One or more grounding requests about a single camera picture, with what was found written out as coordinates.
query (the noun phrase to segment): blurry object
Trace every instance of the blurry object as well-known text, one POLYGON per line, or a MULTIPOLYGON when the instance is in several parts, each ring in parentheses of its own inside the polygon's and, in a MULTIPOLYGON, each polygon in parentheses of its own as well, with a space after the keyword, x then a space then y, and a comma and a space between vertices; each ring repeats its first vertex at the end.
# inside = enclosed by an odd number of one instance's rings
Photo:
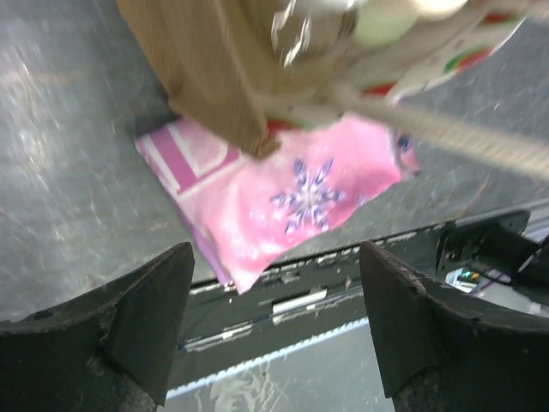
POLYGON ((447 19, 459 9, 461 9, 468 0, 406 0, 412 9, 418 14, 419 18, 427 20, 447 19))
POLYGON ((372 52, 353 43, 356 9, 319 13, 313 20, 322 24, 315 32, 311 20, 285 14, 285 5, 295 2, 118 0, 118 5, 174 110, 258 159, 279 147, 268 137, 266 112, 293 118, 300 117, 296 112, 317 111, 326 114, 325 123, 355 112, 460 155, 546 178, 549 156, 523 136, 395 109, 374 101, 367 90, 392 84, 384 97, 396 102, 433 87, 489 57, 515 32, 531 6, 536 15, 545 15, 548 3, 476 0, 462 7, 462 0, 442 2, 451 6, 448 12, 461 8, 438 20, 438 14, 446 13, 439 8, 442 3, 435 7, 427 0, 412 1, 422 19, 407 32, 398 27, 406 33, 372 52), (276 16, 278 32, 273 30, 276 16), (286 17, 287 27, 281 24, 286 17), (297 44, 296 35, 303 41, 297 44))

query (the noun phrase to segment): purple snowflake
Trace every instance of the purple snowflake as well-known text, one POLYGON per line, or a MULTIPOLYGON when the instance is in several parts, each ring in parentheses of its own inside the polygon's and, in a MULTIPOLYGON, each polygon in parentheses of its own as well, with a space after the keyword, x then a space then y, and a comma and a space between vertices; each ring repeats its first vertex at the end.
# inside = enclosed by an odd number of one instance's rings
POLYGON ((343 191, 327 187, 326 178, 333 164, 334 159, 330 159, 318 169, 314 176, 311 176, 305 162, 296 159, 293 164, 296 189, 290 192, 283 191, 271 197, 271 202, 288 210, 286 234, 295 232, 307 221, 320 230, 329 228, 327 207, 345 197, 343 191))

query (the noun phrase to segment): pink plastic bag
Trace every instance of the pink plastic bag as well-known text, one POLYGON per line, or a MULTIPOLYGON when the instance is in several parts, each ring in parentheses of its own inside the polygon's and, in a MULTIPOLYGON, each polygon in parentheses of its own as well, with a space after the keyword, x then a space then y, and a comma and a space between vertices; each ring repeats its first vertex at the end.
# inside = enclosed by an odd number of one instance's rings
POLYGON ((284 252, 419 171, 407 137, 355 116, 279 138, 281 149, 263 162, 188 119, 136 144, 219 281, 239 293, 284 252))

